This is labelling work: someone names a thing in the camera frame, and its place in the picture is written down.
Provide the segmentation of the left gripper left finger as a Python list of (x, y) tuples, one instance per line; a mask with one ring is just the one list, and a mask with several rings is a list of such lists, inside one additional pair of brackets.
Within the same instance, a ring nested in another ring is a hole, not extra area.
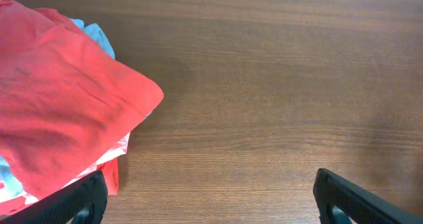
[(108, 190), (101, 171), (45, 197), (1, 220), (1, 224), (100, 224), (107, 205)]

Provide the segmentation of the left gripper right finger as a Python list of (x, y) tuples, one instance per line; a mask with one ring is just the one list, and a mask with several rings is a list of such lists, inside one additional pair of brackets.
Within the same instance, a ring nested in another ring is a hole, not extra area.
[(345, 178), (320, 168), (317, 171), (313, 194), (324, 224), (421, 223), (422, 218), (401, 210)]

